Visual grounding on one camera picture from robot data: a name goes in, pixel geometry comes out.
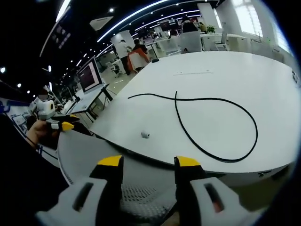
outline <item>white shirt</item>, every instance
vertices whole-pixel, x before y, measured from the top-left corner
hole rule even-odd
[[[119,42],[115,46],[116,52],[119,56],[119,58],[127,57],[127,44],[125,42]]]

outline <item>white table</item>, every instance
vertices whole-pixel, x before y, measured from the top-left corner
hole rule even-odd
[[[128,99],[141,93],[174,97],[175,91],[178,98],[218,97],[243,106],[258,126],[253,152],[240,162],[217,161],[186,137],[174,101],[152,96]],[[238,107],[220,101],[178,101],[177,105],[187,131],[210,153],[239,158],[254,144],[253,122]],[[123,148],[161,162],[173,164],[176,155],[186,156],[199,161],[206,171],[244,177],[245,173],[279,171],[294,161],[300,144],[300,117],[300,92],[287,65],[249,53],[198,52],[147,65],[90,129]],[[150,133],[149,139],[141,137],[143,130]]]
[[[201,38],[203,38],[203,37],[221,37],[221,36],[222,36],[222,33],[201,34]],[[246,37],[238,35],[238,34],[227,34],[227,37],[246,38]]]
[[[71,114],[85,113],[102,92],[107,95],[107,92],[105,91],[107,87],[108,84],[105,86],[101,85],[98,89],[95,89],[87,94],[83,93],[82,89],[79,90],[76,95],[80,98],[80,101],[72,109],[70,109],[69,112]]]

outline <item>computer monitor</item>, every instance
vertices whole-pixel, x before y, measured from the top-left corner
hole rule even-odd
[[[95,90],[99,85],[104,85],[94,57],[86,62],[86,64],[77,72],[77,75],[85,94]]]

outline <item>monitor screen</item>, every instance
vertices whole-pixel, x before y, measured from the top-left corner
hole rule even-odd
[[[94,58],[90,59],[81,70],[78,71],[77,75],[84,92],[103,83]]]
[[[164,32],[172,30],[172,29],[175,29],[175,30],[179,29],[179,24],[178,24],[177,20],[169,20],[166,22],[162,22],[162,23],[160,23],[160,26]]]

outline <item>cable on table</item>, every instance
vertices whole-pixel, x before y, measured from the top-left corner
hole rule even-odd
[[[257,144],[257,139],[258,139],[258,129],[257,129],[257,124],[256,124],[256,121],[254,119],[254,117],[242,106],[240,106],[239,104],[236,104],[232,101],[229,101],[229,100],[226,100],[226,99],[222,99],[222,98],[212,98],[212,97],[206,97],[206,98],[189,98],[189,99],[182,99],[182,98],[177,98],[177,91],[175,92],[175,97],[174,98],[171,98],[171,97],[165,97],[165,96],[161,96],[161,95],[157,95],[157,94],[153,94],[153,93],[143,93],[143,94],[138,94],[138,95],[134,95],[134,96],[131,96],[131,97],[128,97],[128,99],[131,99],[131,98],[134,98],[134,97],[139,97],[139,96],[155,96],[155,97],[160,97],[160,98],[164,98],[164,99],[168,99],[168,100],[173,100],[174,101],[174,106],[175,106],[175,110],[177,112],[177,115],[178,115],[178,119],[179,119],[179,122],[181,124],[181,127],[182,129],[184,130],[186,136],[189,138],[189,140],[201,151],[203,152],[204,154],[208,155],[209,157],[215,159],[215,160],[218,160],[218,161],[222,161],[222,162],[228,162],[228,163],[233,163],[233,162],[238,162],[238,161],[242,161],[243,159],[245,159],[246,157],[248,157],[253,149],[255,148],[256,144]],[[217,101],[223,101],[223,102],[227,102],[229,104],[232,104],[232,105],[235,105],[236,107],[239,107],[240,109],[242,109],[244,112],[246,112],[250,118],[252,119],[253,123],[254,123],[254,126],[255,126],[255,130],[256,130],[256,138],[255,138],[255,142],[251,148],[251,150],[246,154],[244,155],[243,157],[241,158],[238,158],[238,159],[224,159],[224,158],[220,158],[214,154],[211,154],[209,153],[208,151],[206,151],[204,148],[202,148],[201,146],[199,146],[193,139],[192,137],[189,135],[188,131],[186,130],[186,128],[184,127],[183,125],[183,122],[181,120],[181,117],[180,117],[180,114],[179,114],[179,111],[178,111],[178,107],[177,107],[177,101],[198,101],[198,100],[217,100]]]

